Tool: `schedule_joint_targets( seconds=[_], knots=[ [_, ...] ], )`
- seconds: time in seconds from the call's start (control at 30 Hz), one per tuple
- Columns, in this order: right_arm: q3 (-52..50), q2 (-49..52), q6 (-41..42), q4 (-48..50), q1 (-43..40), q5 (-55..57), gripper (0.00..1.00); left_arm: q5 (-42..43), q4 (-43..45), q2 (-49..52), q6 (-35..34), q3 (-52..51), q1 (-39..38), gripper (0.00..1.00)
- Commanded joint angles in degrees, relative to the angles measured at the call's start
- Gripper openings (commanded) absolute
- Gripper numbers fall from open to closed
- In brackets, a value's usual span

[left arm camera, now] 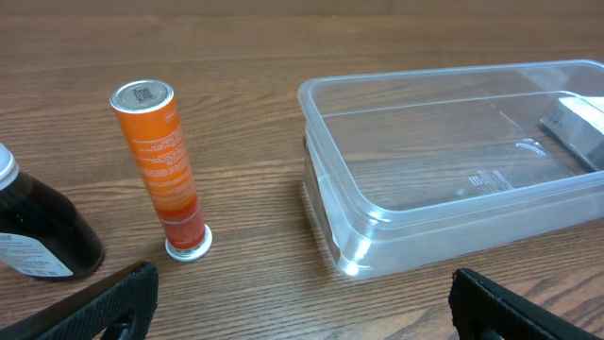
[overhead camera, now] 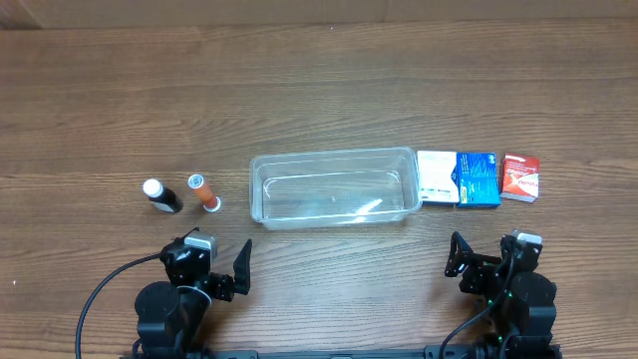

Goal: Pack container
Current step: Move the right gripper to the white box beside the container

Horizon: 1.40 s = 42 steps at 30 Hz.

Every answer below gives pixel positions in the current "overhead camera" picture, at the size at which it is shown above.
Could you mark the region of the white medicine box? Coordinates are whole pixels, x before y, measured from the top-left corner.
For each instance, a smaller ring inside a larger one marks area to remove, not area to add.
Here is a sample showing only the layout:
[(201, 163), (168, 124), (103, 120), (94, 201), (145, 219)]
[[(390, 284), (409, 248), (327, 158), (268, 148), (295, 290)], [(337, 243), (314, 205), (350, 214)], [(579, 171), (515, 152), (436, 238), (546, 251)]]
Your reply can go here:
[(457, 153), (418, 151), (420, 196), (425, 203), (455, 205), (460, 201), (457, 185)]

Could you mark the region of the orange bottle white cap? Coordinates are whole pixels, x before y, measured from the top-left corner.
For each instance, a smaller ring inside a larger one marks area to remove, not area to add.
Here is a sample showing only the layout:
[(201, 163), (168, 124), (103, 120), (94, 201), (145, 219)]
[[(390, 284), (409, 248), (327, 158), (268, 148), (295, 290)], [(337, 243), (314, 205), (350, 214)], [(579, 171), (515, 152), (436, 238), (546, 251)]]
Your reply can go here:
[(200, 200), (203, 208), (208, 212), (216, 212), (221, 207), (221, 200), (215, 195), (201, 174), (193, 174), (187, 180), (188, 186), (194, 195)]

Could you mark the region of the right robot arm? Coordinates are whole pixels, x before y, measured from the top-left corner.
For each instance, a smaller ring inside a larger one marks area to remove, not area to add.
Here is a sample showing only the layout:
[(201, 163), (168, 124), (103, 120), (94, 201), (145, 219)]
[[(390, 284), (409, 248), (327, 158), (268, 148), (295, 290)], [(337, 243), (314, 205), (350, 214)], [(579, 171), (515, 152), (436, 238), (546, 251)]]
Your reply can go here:
[(484, 306), (444, 339), (439, 358), (446, 358), (453, 351), (453, 338), (483, 320), (491, 324), (493, 331), (466, 349), (463, 357), (561, 356), (559, 347), (551, 343), (557, 286), (535, 271), (542, 237), (516, 230), (501, 238), (499, 248), (499, 257), (479, 254), (459, 232), (452, 234), (445, 276), (460, 276), (460, 291), (482, 297)]

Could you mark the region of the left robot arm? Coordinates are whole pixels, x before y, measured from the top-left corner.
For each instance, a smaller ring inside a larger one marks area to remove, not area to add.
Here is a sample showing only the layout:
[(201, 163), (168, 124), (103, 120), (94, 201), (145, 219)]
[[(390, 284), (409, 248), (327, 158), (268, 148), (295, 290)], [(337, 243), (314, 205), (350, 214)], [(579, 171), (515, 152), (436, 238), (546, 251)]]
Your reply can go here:
[(194, 228), (159, 253), (167, 276), (138, 294), (139, 339), (132, 351), (145, 358), (211, 358), (196, 343), (200, 325), (215, 300), (230, 302), (250, 289), (252, 241), (247, 240), (233, 262), (232, 275), (211, 271), (217, 256), (214, 237)]

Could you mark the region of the black bottle white cap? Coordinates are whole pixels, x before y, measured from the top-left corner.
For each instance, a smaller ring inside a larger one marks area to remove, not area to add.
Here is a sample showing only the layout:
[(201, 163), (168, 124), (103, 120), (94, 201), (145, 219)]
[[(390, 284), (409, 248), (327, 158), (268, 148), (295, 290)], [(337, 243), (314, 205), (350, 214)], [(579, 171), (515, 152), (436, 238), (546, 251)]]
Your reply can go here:
[(143, 192), (151, 204), (161, 211), (178, 213), (183, 208), (177, 195), (157, 179), (147, 179), (143, 183)]

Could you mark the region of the blue medicine box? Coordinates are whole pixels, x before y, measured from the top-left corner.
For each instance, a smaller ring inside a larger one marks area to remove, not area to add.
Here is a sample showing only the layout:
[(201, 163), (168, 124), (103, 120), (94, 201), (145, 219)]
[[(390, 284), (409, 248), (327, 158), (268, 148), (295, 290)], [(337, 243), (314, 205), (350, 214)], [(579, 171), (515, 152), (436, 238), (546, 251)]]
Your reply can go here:
[(457, 153), (458, 207), (498, 207), (495, 153)]

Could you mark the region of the red caplets box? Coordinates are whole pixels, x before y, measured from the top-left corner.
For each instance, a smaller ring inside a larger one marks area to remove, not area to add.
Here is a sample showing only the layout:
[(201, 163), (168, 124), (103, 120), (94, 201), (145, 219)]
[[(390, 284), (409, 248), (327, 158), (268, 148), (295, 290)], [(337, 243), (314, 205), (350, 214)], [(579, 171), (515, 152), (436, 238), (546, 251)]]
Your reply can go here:
[(534, 202), (539, 196), (539, 159), (506, 154), (502, 163), (500, 196)]

